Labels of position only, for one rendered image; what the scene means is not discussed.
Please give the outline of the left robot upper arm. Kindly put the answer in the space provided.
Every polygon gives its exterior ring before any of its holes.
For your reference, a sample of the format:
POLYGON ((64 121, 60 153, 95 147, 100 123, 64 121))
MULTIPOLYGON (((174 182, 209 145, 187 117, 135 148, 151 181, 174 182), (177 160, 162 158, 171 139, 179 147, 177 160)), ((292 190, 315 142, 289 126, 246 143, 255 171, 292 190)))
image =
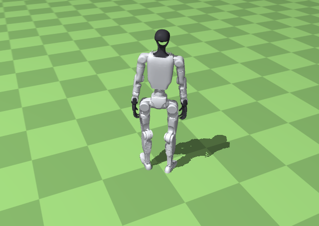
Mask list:
POLYGON ((144 70, 145 70, 145 63, 147 62, 149 53, 141 53, 138 57, 137 62, 137 69, 136 69, 136 82, 141 83, 144 81, 144 70))

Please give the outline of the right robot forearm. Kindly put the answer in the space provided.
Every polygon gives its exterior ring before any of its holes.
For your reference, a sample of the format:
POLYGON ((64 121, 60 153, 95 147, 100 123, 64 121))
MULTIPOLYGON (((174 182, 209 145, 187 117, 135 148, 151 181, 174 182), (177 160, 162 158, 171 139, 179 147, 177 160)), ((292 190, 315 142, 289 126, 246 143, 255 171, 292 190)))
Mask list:
POLYGON ((180 101, 182 102, 182 104, 183 104, 183 100, 187 100, 188 102, 187 91, 186 91, 187 89, 186 77, 184 78, 184 85, 179 85, 178 88, 179 88, 180 101))

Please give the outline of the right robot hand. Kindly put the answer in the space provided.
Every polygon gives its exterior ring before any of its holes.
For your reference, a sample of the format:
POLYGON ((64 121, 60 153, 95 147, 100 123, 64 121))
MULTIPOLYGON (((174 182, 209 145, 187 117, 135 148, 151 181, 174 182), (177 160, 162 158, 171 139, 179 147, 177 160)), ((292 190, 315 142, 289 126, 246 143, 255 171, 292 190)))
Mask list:
POLYGON ((181 105, 182 105, 182 107, 180 108, 180 110, 179 111, 181 111, 182 110, 182 113, 179 115, 179 116, 181 116, 180 117, 180 119, 185 119, 186 118, 186 112, 187 112, 187 100, 183 100, 183 104, 182 104, 182 102, 181 102, 181 105))

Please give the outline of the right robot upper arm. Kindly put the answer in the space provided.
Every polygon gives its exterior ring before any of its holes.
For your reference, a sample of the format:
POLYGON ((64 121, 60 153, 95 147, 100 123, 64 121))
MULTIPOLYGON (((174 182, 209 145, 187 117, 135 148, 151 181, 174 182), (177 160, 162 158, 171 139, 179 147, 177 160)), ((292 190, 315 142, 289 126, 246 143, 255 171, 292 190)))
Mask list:
POLYGON ((184 66, 184 58, 182 56, 173 56, 174 65, 176 66, 177 79, 176 83, 179 85, 184 85, 185 78, 185 66, 184 66))

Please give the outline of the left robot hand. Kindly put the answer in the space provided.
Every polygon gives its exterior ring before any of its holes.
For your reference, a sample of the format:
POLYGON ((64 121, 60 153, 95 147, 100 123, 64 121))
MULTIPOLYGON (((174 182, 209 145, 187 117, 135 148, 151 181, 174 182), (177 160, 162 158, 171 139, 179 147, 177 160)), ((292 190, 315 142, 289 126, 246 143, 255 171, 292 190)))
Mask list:
POLYGON ((131 103, 132 103, 132 110, 133 110, 134 117, 139 118, 139 114, 136 113, 136 110, 138 110, 136 107, 136 104, 138 103, 137 99, 133 98, 133 101, 131 101, 131 103))

